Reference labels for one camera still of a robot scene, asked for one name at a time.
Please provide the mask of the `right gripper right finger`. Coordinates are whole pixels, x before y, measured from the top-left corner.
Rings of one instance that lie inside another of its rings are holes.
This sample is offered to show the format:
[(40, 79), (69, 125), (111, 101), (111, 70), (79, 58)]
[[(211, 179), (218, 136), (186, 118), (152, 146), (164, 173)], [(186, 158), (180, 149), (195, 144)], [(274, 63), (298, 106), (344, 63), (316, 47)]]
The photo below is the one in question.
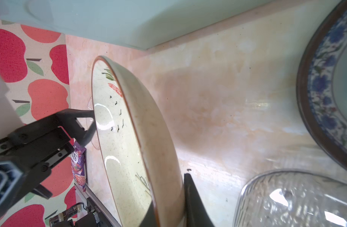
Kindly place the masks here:
[(187, 226), (214, 227), (189, 173), (184, 174), (184, 190)]

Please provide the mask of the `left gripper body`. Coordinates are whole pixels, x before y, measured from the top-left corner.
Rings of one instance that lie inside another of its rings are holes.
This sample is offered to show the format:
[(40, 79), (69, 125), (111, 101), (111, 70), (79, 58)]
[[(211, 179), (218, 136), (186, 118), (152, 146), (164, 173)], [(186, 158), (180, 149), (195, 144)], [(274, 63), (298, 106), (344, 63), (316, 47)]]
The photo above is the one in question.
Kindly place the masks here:
[(42, 182), (74, 151), (71, 139), (85, 146), (96, 131), (95, 122), (85, 130), (79, 118), (94, 120), (94, 111), (65, 109), (0, 139), (0, 217), (28, 193), (52, 197)]

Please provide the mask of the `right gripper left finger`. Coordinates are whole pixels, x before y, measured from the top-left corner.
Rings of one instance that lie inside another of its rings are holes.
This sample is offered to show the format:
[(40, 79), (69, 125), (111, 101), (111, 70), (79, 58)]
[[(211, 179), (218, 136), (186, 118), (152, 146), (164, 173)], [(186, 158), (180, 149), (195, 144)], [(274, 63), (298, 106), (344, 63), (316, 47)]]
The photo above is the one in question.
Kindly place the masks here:
[(149, 209), (139, 227), (159, 227), (153, 203), (150, 204)]

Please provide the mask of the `cream floral plate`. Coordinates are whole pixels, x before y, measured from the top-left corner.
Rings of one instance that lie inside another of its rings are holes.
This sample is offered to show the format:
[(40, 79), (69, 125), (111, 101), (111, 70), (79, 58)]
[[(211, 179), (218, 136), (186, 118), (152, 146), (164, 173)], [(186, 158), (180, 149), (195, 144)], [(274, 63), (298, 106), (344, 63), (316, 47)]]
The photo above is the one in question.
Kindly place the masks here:
[(184, 185), (174, 144), (149, 91), (105, 56), (92, 69), (98, 140), (117, 213), (139, 227), (151, 203), (159, 227), (182, 227)]

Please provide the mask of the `blue patterned small plate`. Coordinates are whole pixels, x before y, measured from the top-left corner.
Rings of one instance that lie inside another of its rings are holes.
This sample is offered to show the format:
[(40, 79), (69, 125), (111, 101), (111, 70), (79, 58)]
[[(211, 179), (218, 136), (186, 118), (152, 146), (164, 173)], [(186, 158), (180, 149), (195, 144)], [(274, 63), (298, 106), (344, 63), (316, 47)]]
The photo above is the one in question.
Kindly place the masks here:
[(347, 1), (330, 12), (309, 41), (296, 98), (312, 138), (347, 170)]

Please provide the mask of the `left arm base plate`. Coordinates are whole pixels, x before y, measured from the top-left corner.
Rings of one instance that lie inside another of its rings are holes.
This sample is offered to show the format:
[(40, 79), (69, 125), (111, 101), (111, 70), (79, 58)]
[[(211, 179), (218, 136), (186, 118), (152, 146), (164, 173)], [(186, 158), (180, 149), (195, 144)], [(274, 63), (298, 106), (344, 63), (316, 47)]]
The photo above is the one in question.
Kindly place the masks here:
[(50, 227), (103, 227), (100, 209), (89, 197), (87, 204), (79, 202), (48, 220)]

